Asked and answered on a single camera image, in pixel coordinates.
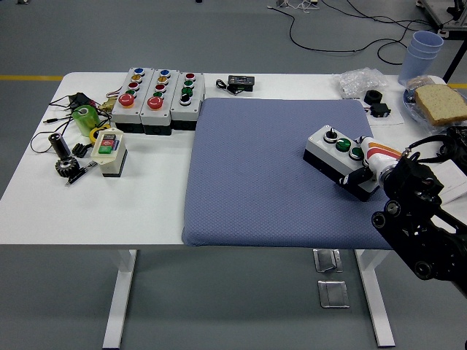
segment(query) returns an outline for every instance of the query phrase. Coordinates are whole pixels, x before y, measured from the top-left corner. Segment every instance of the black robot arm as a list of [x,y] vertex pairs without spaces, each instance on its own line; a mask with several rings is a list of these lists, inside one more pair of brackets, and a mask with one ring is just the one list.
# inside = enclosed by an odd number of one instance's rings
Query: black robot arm
[[389,201],[372,224],[420,279],[451,281],[467,298],[467,226],[441,209],[443,185],[417,158],[404,155],[382,180]]

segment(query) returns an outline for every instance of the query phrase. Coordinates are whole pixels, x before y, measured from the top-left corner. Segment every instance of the blue fabric pad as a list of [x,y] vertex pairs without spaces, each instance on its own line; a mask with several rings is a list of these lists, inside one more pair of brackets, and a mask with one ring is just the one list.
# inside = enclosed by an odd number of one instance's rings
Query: blue fabric pad
[[302,159],[324,125],[372,136],[358,101],[205,100],[185,199],[189,246],[390,249],[371,225],[387,200],[360,202]]

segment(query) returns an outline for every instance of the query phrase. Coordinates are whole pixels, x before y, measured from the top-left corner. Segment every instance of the stacked cups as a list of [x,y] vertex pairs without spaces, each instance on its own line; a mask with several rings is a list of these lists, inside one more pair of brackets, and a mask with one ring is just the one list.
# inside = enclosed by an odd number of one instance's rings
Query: stacked cups
[[399,84],[406,84],[407,80],[426,73],[438,55],[443,39],[430,31],[416,31],[407,47],[406,57],[399,74]]

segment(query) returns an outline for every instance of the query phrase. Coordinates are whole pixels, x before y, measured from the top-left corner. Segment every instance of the bread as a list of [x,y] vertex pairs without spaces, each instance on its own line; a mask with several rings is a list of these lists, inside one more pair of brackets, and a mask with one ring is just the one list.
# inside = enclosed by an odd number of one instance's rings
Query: bread
[[431,125],[446,125],[467,120],[464,98],[444,84],[431,84],[415,90],[415,102]]

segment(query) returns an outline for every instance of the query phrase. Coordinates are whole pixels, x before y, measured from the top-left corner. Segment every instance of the floor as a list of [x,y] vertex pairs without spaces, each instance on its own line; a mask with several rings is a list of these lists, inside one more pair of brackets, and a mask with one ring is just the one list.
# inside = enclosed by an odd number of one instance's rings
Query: floor
[[[325,3],[356,13],[345,1]],[[427,20],[414,0],[352,4],[370,16]],[[267,5],[275,1],[0,0],[0,75],[63,76],[131,66],[226,76],[338,74],[364,67],[399,73],[400,66],[378,59],[378,44],[345,54],[295,46],[291,18]],[[404,32],[319,6],[310,13],[285,10],[296,17],[292,34],[303,46],[356,50]],[[442,77],[460,45],[447,40],[429,73]],[[390,45],[381,55],[401,62],[404,48]],[[466,59],[450,82],[467,83]],[[58,85],[0,79],[0,193]],[[121,349],[376,349],[355,258],[342,254],[351,308],[338,312],[319,306],[316,281],[322,276],[309,249],[143,250]],[[101,348],[116,277],[105,251],[2,247],[0,266],[0,349]],[[467,302],[451,284],[418,280],[393,253],[377,275],[397,349],[463,349]]]

